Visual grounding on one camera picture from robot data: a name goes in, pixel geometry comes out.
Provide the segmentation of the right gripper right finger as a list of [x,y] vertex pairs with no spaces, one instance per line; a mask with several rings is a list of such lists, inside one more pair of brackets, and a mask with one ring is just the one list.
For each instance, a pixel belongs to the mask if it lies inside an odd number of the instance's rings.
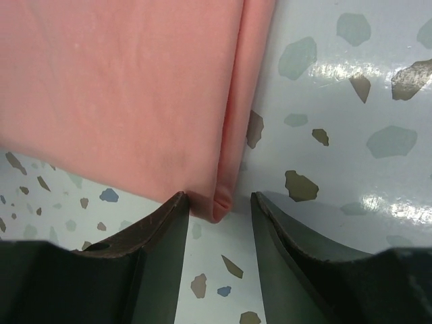
[[316,232],[261,192],[250,209],[268,323],[374,323],[361,285],[349,280],[368,253]]

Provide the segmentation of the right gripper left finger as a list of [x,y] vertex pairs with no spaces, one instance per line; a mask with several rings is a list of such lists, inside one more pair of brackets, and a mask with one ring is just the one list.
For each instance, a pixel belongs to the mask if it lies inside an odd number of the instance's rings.
[[75,250],[70,323],[173,323],[188,231],[178,192],[122,231]]

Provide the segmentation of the salmon pink t shirt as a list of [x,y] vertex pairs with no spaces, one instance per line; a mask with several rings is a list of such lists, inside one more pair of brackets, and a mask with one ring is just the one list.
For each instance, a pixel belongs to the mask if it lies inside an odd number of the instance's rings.
[[1,146],[231,209],[273,1],[2,1]]

